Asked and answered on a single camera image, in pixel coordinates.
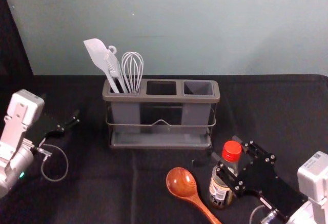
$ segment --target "sauce bottle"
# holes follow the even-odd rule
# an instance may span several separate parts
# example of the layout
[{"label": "sauce bottle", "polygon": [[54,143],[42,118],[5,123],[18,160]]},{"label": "sauce bottle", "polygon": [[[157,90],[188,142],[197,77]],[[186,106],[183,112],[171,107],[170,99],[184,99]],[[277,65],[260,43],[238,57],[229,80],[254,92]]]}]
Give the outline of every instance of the sauce bottle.
[{"label": "sauce bottle", "polygon": [[[238,162],[241,156],[241,145],[233,140],[227,141],[223,146],[222,162],[227,168],[237,176]],[[212,171],[212,177],[209,187],[210,203],[219,209],[231,204],[233,200],[233,192],[230,188],[216,175],[216,165]]]}]

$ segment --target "utensil holder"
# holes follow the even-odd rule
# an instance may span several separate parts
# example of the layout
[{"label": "utensil holder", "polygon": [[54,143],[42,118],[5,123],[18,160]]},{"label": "utensil holder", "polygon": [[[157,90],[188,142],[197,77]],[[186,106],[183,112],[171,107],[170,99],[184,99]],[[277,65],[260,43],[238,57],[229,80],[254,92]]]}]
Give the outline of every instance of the utensil holder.
[{"label": "utensil holder", "polygon": [[136,94],[113,93],[105,81],[102,97],[112,147],[211,146],[210,135],[220,99],[215,81],[142,79]]}]

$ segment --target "spoon handle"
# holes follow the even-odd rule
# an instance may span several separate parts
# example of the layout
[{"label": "spoon handle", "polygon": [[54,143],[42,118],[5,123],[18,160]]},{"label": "spoon handle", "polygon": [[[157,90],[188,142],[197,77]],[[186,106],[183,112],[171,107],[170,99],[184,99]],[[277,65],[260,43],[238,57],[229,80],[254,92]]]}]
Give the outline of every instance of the spoon handle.
[{"label": "spoon handle", "polygon": [[203,204],[198,195],[192,197],[192,203],[199,208],[212,224],[222,224],[212,212]]}]

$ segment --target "black fabric backdrop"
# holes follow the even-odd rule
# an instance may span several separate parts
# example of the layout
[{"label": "black fabric backdrop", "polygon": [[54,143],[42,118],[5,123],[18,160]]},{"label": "black fabric backdrop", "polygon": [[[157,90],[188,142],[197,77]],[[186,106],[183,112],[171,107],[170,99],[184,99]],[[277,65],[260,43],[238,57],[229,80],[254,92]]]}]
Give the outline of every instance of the black fabric backdrop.
[{"label": "black fabric backdrop", "polygon": [[0,25],[0,75],[5,74],[12,80],[33,76],[7,0],[0,0]]},{"label": "black fabric backdrop", "polygon": [[[328,153],[327,79],[319,75],[180,76],[213,79],[221,100],[213,148],[220,152],[233,135],[254,140],[277,156],[276,172],[297,189],[297,169],[316,151]],[[44,111],[67,119],[81,109],[81,123],[62,139],[50,139],[66,152],[70,167],[65,180],[48,182],[40,175],[36,156],[26,176],[0,200],[1,223],[208,223],[191,204],[171,196],[165,185],[167,172],[185,167],[194,175],[199,195],[208,206],[208,186],[213,165],[193,168],[192,159],[205,151],[113,150],[108,148],[103,76],[36,76],[24,84],[0,78],[0,114],[6,113],[11,94],[25,88],[47,94]],[[46,172],[61,175],[65,161],[54,156]],[[255,197],[237,199],[225,210],[210,210],[222,221],[248,223],[260,202]],[[263,213],[259,212],[258,220]]]}]

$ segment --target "light blue wall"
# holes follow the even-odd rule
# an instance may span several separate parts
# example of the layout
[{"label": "light blue wall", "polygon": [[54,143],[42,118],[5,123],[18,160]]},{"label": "light blue wall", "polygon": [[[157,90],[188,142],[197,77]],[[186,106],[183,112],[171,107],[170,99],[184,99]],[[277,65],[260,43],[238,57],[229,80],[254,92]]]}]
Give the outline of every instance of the light blue wall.
[{"label": "light blue wall", "polygon": [[328,75],[328,0],[7,0],[34,74],[101,74],[84,39],[145,74]]}]

